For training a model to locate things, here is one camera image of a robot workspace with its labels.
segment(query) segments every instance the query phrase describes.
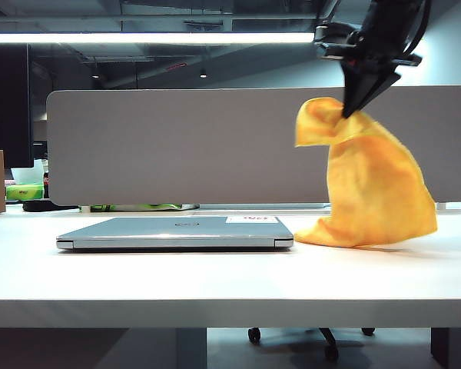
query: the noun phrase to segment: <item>laptop logo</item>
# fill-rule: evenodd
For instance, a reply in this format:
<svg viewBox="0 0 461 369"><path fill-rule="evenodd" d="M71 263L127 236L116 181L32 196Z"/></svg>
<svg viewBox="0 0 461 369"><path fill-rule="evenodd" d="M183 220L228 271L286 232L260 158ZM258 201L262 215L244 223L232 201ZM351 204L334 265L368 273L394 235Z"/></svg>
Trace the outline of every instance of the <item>laptop logo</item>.
<svg viewBox="0 0 461 369"><path fill-rule="evenodd" d="M190 226L196 226L200 225L200 223L176 223L178 227L190 227Z"/></svg>

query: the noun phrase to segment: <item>white label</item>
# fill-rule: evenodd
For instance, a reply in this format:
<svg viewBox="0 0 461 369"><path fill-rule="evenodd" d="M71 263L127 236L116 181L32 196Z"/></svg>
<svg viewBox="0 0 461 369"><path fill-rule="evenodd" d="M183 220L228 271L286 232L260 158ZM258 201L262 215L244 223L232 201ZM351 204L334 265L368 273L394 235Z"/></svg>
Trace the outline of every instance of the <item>white label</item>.
<svg viewBox="0 0 461 369"><path fill-rule="evenodd" d="M278 223L275 217L227 217L226 223Z"/></svg>

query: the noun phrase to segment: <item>wall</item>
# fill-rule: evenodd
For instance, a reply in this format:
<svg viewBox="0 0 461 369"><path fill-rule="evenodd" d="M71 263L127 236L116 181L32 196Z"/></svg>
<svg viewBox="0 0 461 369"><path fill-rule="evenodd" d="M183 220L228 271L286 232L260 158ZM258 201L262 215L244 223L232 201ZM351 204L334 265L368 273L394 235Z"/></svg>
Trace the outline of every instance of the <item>wall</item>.
<svg viewBox="0 0 461 369"><path fill-rule="evenodd" d="M461 1L427 30L416 52L424 57L417 68L399 67L397 85L461 84ZM247 75L205 88L333 87L343 85L339 63L314 60Z"/></svg>

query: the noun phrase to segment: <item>desk surface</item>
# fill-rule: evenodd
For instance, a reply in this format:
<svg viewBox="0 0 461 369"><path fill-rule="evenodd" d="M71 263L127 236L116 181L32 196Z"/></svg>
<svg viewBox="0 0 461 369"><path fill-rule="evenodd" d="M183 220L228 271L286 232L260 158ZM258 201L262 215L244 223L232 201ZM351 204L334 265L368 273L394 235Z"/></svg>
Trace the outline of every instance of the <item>desk surface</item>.
<svg viewBox="0 0 461 369"><path fill-rule="evenodd" d="M198 214L209 212L177 213ZM440 214L435 234L369 251L299 243L266 253L55 247L58 234L112 217L16 205L0 214L0 327L461 327L460 213ZM296 231L318 217L280 219Z"/></svg>

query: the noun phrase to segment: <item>silver laptop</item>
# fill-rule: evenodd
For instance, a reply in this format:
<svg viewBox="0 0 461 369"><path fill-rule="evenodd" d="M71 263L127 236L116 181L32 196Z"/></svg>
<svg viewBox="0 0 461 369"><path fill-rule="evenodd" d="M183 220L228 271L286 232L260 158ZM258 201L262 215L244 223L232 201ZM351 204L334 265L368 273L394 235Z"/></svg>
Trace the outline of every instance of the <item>silver laptop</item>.
<svg viewBox="0 0 461 369"><path fill-rule="evenodd" d="M276 217L113 218L62 234L60 249L262 248L283 249L294 236Z"/></svg>

